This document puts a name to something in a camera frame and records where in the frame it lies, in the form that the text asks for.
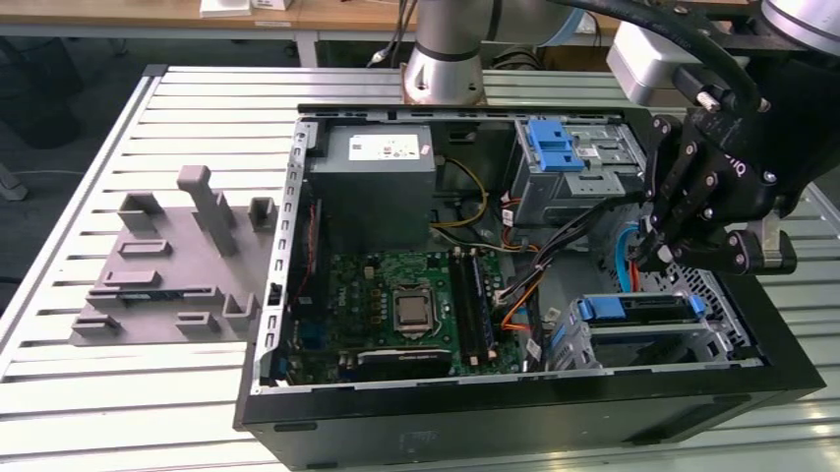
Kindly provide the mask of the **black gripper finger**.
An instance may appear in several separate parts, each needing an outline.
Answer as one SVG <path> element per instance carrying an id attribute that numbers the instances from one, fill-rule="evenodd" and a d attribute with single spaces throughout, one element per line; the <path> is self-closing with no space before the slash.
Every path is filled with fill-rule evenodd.
<path id="1" fill-rule="evenodd" d="M 636 262 L 669 262 L 677 256 L 701 204 L 717 187 L 717 174 L 704 172 L 706 150 L 688 119 L 666 114 L 652 118 L 644 179 L 650 208 L 641 226 L 644 239 L 632 253 Z"/>
<path id="2" fill-rule="evenodd" d="M 634 248 L 634 262 L 644 272 L 661 272 L 678 265 L 753 275 L 790 274 L 798 265 L 785 231 L 778 232 L 778 247 L 765 250 L 754 232 L 725 231 L 705 222 L 688 222 L 680 227 L 648 232 Z"/>

